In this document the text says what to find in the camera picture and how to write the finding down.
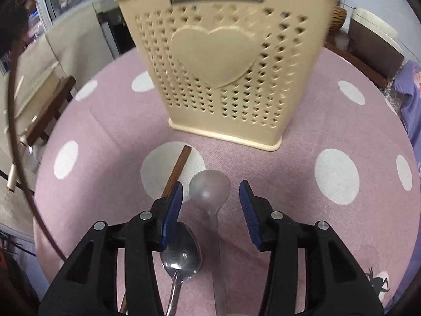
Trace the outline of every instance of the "cartoon print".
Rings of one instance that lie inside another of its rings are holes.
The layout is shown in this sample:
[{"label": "cartoon print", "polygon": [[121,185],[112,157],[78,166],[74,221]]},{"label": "cartoon print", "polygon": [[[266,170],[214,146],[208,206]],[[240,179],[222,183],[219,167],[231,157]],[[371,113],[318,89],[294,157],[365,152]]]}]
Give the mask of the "cartoon print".
[{"label": "cartoon print", "polygon": [[384,294],[385,292],[388,292],[390,289],[388,289],[389,287],[389,281],[387,278],[382,278],[382,277],[373,277],[373,268],[369,267],[368,268],[369,273],[366,273],[366,277],[368,277],[368,280],[370,281],[371,285],[373,286],[373,289],[376,293],[376,295],[378,296],[378,298],[380,299],[380,301],[383,300]]},{"label": "cartoon print", "polygon": [[416,69],[414,69],[414,84],[421,92],[421,71],[417,71]]}]

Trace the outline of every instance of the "utensil holder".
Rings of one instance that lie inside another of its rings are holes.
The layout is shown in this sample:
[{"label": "utensil holder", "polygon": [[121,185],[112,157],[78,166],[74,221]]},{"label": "utensil holder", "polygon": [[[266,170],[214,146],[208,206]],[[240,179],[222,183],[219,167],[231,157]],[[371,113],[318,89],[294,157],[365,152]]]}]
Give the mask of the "utensil holder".
[{"label": "utensil holder", "polygon": [[116,0],[170,127],[279,148],[336,0]]}]

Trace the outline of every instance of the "pink tablecloth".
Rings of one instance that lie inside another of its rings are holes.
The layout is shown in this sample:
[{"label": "pink tablecloth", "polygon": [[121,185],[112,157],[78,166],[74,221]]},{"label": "pink tablecloth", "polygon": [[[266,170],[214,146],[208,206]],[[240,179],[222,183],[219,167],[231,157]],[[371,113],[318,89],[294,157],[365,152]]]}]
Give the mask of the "pink tablecloth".
[{"label": "pink tablecloth", "polygon": [[[51,134],[35,199],[66,255],[95,221],[113,225],[149,209],[187,143],[194,150],[181,178],[185,193],[191,177],[205,168],[218,169],[231,181],[219,214],[229,313],[258,313],[269,260],[256,251],[247,232],[238,199],[243,179],[295,221],[328,221],[363,270],[383,279],[377,294],[386,305],[414,248],[419,177],[399,118],[361,72],[323,50],[281,148],[264,152],[170,129],[144,71],[135,50],[108,65],[79,92]],[[179,220],[195,232],[203,266],[184,283],[178,315],[214,315],[206,219],[188,194]],[[52,279],[59,260],[37,226],[34,233],[37,257]],[[159,256],[155,270],[165,308],[171,279]],[[119,303],[122,272],[120,265]],[[302,308],[303,276],[298,290]]]}]

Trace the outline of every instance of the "heart shape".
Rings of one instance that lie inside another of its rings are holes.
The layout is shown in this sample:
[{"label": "heart shape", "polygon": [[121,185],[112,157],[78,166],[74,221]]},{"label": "heart shape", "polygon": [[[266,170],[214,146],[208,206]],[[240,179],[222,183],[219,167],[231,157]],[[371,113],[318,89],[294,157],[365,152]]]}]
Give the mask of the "heart shape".
[{"label": "heart shape", "polygon": [[171,38],[174,58],[211,87],[222,87],[241,77],[253,65],[259,51],[259,44],[237,26],[212,31],[184,26]]}]

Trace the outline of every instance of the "chopstick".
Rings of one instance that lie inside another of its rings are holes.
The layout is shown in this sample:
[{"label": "chopstick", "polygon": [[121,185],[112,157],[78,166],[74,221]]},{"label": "chopstick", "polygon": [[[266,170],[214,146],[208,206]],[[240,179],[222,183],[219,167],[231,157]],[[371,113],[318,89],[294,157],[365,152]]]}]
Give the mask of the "chopstick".
[{"label": "chopstick", "polygon": [[[173,188],[174,183],[180,178],[180,175],[186,165],[187,159],[189,158],[190,152],[192,148],[190,146],[185,145],[180,153],[180,156],[177,159],[176,164],[168,178],[167,184],[165,185],[164,191],[162,192],[161,198],[167,197],[171,189]],[[126,302],[126,293],[124,293],[123,300],[121,302],[120,312],[126,313],[127,311],[127,302]]]}]

